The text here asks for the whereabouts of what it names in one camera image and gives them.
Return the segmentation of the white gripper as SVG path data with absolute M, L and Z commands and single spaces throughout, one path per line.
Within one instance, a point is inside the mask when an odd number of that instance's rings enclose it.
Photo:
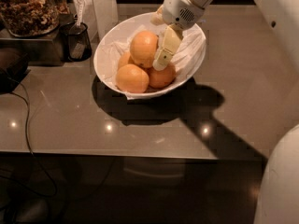
M 153 68 L 163 71 L 171 62 L 182 42 L 182 30 L 191 28 L 204 14 L 205 0 L 164 0 L 163 6 L 151 15 L 154 25 L 166 23 L 160 32 Z

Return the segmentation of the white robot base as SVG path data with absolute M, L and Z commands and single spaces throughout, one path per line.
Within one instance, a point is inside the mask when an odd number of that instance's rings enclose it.
M 274 148 L 265 167 L 254 224 L 299 224 L 299 125 Z

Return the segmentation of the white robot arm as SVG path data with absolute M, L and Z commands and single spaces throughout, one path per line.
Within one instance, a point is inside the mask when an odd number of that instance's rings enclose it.
M 173 59 L 183 40 L 183 32 L 200 22 L 214 0 L 164 0 L 150 22 L 163 25 L 153 67 L 161 71 Z M 253 0 L 252 5 L 238 6 L 239 11 L 258 12 L 280 42 L 290 63 L 299 69 L 299 0 Z

